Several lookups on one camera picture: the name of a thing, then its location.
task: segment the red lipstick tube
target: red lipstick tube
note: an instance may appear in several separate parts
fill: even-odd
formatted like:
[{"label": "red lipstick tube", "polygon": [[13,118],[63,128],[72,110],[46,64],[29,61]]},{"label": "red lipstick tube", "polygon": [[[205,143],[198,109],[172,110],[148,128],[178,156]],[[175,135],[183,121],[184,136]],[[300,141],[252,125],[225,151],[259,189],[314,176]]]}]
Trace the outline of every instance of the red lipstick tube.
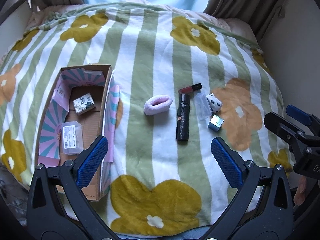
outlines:
[{"label": "red lipstick tube", "polygon": [[202,88],[201,83],[198,83],[198,84],[195,84],[195,85],[186,87],[186,88],[182,88],[182,89],[179,90],[179,95],[181,95],[181,94],[188,94],[188,93],[197,91],[197,90],[199,90],[199,89],[201,89],[201,88]]}]

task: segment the open box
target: open box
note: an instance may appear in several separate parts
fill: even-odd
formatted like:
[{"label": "open box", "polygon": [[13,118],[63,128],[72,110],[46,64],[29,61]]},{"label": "open box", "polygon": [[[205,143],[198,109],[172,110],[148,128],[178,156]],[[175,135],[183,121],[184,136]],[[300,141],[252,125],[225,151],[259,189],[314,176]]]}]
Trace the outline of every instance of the open box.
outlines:
[{"label": "open box", "polygon": [[[37,163],[46,167],[62,165],[78,155],[63,153],[61,124],[77,121],[82,126],[84,149],[98,135],[108,139],[108,151],[88,187],[82,188],[88,200],[98,201],[109,192],[113,137],[120,88],[114,82],[110,65],[85,65],[62,68],[53,85],[41,118],[36,149]],[[73,100],[90,93],[95,108],[77,115]]]}]

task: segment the black cylindrical object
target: black cylindrical object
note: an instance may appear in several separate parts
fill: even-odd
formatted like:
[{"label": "black cylindrical object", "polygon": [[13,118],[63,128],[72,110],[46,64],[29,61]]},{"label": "black cylindrical object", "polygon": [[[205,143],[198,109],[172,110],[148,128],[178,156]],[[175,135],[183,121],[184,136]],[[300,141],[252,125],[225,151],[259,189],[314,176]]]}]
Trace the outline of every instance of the black cylindrical object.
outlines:
[{"label": "black cylindrical object", "polygon": [[176,129],[177,141],[188,141],[189,139],[189,114],[190,114],[190,96],[180,94],[178,105],[178,122]]}]

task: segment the bed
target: bed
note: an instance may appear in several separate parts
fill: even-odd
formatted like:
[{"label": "bed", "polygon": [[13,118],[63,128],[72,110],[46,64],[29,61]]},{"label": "bed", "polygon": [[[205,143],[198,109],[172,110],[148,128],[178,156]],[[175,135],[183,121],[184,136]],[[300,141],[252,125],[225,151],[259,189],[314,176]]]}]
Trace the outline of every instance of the bed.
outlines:
[{"label": "bed", "polygon": [[[110,64],[121,87],[110,192],[92,203],[116,233],[150,238],[212,225],[236,193],[211,154],[216,136],[244,160],[292,171],[287,145],[262,121],[270,111],[283,116],[284,104],[246,23],[144,0],[49,7],[25,23],[0,67],[0,156],[25,188],[54,79],[62,67],[95,63]],[[209,130],[191,104],[189,141],[177,144],[178,90],[199,82],[223,102],[224,124]],[[145,116],[145,101],[158,94],[173,98],[169,112]],[[258,188],[249,211],[259,196]]]}]

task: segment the blue textured pad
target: blue textured pad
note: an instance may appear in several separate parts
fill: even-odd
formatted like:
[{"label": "blue textured pad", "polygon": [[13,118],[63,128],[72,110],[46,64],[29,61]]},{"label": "blue textured pad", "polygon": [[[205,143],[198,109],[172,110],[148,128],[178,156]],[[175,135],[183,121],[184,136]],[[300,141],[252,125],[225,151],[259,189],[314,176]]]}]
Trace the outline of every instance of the blue textured pad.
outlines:
[{"label": "blue textured pad", "polygon": [[286,108],[286,113],[288,116],[291,116],[293,119],[297,120],[298,122],[302,123],[303,125],[311,125],[311,118],[310,115],[303,112],[299,108],[288,105]]},{"label": "blue textured pad", "polygon": [[242,172],[217,139],[212,140],[211,152],[230,186],[240,189],[243,185]]},{"label": "blue textured pad", "polygon": [[78,169],[76,184],[79,188],[89,185],[107,152],[108,140],[103,137]]}]

